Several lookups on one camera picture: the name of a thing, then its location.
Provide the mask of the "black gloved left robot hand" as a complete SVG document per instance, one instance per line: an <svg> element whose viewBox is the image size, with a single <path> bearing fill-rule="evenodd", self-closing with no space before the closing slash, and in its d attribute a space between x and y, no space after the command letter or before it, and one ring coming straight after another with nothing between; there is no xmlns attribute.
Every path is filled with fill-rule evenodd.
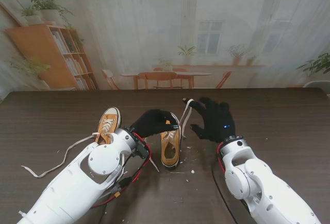
<svg viewBox="0 0 330 224"><path fill-rule="evenodd" d="M141 115L129 128L141 138L179 128L178 121L169 111L151 109Z"/></svg>

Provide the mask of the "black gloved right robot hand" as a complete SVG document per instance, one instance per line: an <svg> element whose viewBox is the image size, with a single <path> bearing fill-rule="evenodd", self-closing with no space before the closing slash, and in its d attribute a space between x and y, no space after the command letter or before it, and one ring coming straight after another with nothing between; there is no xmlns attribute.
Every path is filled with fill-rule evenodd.
<svg viewBox="0 0 330 224"><path fill-rule="evenodd" d="M199 101L192 101L189 106L203 119L204 127L192 124L191 129L201 140L224 142L236 136L235 122L229 109L229 104L220 104L208 97L201 97Z"/></svg>

